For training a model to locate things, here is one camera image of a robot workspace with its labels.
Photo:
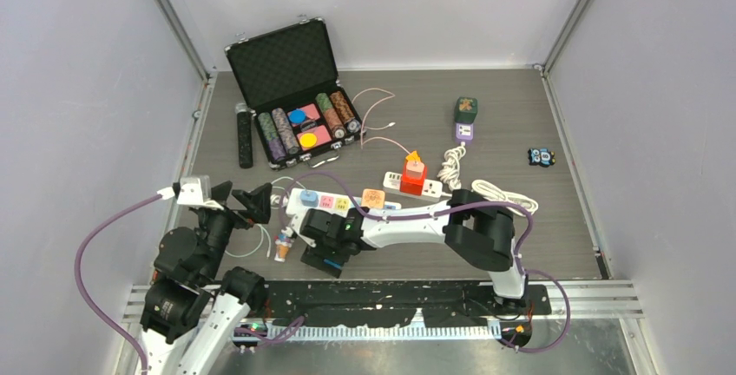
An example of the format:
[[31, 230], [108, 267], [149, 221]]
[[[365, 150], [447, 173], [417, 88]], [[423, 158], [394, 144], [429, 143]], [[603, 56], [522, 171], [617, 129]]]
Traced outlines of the beige cube socket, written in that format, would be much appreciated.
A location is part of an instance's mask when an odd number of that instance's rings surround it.
[[379, 189], [365, 188], [360, 199], [360, 205], [362, 207], [383, 209], [385, 205], [385, 192]]

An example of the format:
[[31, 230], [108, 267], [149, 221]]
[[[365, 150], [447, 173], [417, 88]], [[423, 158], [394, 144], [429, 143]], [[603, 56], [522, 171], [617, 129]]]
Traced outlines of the red cube socket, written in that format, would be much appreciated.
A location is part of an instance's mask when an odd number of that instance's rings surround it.
[[426, 168], [422, 177], [409, 177], [403, 173], [399, 179], [399, 191], [403, 194], [419, 196], [424, 190]]

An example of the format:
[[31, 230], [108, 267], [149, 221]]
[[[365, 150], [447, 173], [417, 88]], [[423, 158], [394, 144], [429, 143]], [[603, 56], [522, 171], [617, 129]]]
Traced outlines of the pink USB charger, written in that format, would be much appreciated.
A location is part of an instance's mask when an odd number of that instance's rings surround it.
[[409, 177], [422, 177], [425, 165], [418, 160], [409, 160], [405, 163], [404, 174]]

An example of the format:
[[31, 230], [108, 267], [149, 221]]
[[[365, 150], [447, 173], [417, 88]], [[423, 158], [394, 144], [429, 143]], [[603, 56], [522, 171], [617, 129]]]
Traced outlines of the dark green cube socket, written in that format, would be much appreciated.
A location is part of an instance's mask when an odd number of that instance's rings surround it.
[[478, 100], [474, 97], [461, 96], [454, 106], [453, 120], [460, 124], [473, 124], [478, 113]]

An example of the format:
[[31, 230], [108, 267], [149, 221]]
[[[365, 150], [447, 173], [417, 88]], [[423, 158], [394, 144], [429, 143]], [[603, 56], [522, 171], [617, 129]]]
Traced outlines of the light blue charger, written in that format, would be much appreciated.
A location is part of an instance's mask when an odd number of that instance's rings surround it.
[[299, 200], [305, 207], [317, 207], [319, 204], [319, 194], [312, 190], [303, 189], [299, 194]]

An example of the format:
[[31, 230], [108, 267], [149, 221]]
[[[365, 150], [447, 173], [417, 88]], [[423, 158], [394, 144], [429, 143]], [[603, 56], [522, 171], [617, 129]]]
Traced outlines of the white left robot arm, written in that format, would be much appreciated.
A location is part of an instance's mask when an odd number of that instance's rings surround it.
[[165, 232], [154, 260], [154, 279], [141, 313], [141, 372], [206, 374], [241, 321], [266, 306], [264, 278], [236, 266], [216, 280], [233, 230], [263, 225], [271, 218], [273, 186], [235, 190], [231, 181], [211, 185], [191, 176], [158, 191], [198, 217], [197, 227]]

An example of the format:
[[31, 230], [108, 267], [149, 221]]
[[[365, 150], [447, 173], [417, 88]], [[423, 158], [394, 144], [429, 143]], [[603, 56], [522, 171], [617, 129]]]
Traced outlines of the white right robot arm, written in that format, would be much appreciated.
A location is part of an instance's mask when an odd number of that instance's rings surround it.
[[470, 266], [488, 273], [498, 308], [518, 314], [530, 302], [519, 266], [515, 216], [505, 201], [456, 190], [447, 201], [405, 209], [370, 208], [348, 198], [339, 209], [318, 194], [315, 206], [293, 190], [283, 208], [286, 227], [306, 243], [304, 264], [338, 278], [351, 257], [393, 245], [442, 244]]

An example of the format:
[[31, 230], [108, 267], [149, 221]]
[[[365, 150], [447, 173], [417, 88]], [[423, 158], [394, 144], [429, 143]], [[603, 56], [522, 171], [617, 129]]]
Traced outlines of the ice cream toy figure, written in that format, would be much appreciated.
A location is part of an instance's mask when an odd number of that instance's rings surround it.
[[274, 239], [274, 257], [278, 262], [285, 262], [294, 243], [294, 232], [290, 227], [283, 228]]

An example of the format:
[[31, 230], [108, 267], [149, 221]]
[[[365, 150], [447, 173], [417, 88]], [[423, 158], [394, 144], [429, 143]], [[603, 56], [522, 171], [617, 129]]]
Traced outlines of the long white colourful power strip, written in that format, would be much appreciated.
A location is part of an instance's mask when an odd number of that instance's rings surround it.
[[333, 194], [327, 192], [315, 191], [319, 194], [319, 204], [317, 207], [305, 207], [299, 200], [299, 194], [303, 188], [297, 187], [291, 190], [288, 197], [288, 204], [286, 205], [286, 215], [292, 214], [306, 214], [309, 209], [320, 209], [325, 210], [330, 214], [338, 214], [343, 217], [347, 215], [347, 212], [354, 208], [354, 201], [360, 205], [360, 197], [351, 197], [345, 194]]

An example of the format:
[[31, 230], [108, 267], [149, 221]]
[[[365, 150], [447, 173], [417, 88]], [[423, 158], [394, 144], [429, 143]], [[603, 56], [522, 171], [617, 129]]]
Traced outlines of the black poker chip case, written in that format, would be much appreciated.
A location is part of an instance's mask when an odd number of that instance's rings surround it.
[[318, 156], [365, 137], [323, 18], [241, 39], [224, 53], [270, 169], [315, 168]]

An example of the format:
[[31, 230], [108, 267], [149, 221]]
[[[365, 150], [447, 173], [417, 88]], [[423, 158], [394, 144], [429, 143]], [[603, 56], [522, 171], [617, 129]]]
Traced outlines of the small white USB power strip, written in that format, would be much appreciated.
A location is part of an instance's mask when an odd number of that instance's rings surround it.
[[441, 181], [426, 179], [424, 181], [423, 189], [419, 194], [410, 194], [406, 192], [402, 192], [400, 190], [400, 182], [401, 182], [402, 175], [400, 173], [395, 172], [386, 172], [384, 174], [383, 179], [383, 190], [386, 193], [390, 194], [396, 194], [396, 195], [402, 195], [405, 197], [410, 197], [417, 200], [423, 200], [423, 201], [431, 201], [436, 202], [439, 201], [444, 194], [443, 191], [443, 183]]

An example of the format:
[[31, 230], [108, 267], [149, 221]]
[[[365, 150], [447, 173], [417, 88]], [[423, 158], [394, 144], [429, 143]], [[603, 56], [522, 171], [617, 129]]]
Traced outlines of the yellow plastic block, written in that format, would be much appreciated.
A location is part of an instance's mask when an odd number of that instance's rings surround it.
[[408, 155], [405, 156], [405, 160], [407, 162], [420, 162], [421, 158], [418, 155], [417, 151], [412, 151]]

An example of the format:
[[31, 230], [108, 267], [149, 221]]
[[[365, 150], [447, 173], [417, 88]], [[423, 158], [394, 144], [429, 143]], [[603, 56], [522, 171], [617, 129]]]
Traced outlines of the purple power strip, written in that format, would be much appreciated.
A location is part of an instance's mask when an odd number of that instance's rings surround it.
[[455, 141], [458, 145], [464, 145], [473, 140], [474, 125], [465, 123], [455, 124]]

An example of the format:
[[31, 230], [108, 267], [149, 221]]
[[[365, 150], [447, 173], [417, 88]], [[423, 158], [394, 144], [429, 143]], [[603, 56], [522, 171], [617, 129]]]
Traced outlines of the small blue black toy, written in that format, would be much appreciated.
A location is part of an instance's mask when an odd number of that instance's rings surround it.
[[528, 150], [530, 166], [548, 168], [555, 165], [555, 152], [548, 148], [530, 148]]

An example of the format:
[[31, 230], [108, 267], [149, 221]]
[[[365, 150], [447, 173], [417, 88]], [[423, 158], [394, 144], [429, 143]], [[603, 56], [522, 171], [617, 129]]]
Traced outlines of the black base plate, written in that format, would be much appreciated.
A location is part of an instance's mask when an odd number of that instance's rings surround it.
[[481, 326], [488, 318], [552, 313], [546, 286], [530, 285], [523, 299], [501, 299], [477, 280], [272, 280], [266, 304], [247, 316], [285, 326], [392, 328], [422, 313], [431, 328]]

